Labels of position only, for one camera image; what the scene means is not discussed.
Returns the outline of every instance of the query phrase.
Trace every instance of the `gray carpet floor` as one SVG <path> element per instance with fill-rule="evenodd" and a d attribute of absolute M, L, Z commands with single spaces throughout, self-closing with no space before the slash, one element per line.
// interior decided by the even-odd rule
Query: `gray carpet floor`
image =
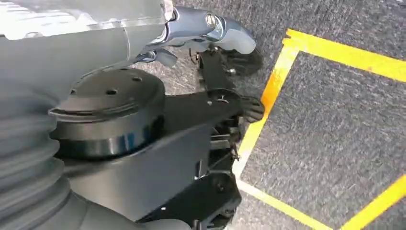
<path fill-rule="evenodd" d="M 264 68 L 235 78 L 260 97 L 287 28 L 406 59 L 402 0 L 178 0 L 210 9 L 252 30 Z M 137 65 L 163 79 L 168 94 L 195 90 L 188 52 L 178 64 Z M 406 84 L 299 54 L 242 174 L 242 180 L 337 229 L 406 172 Z M 306 226 L 243 194 L 236 230 Z M 368 229 L 406 229 L 406 201 Z"/>

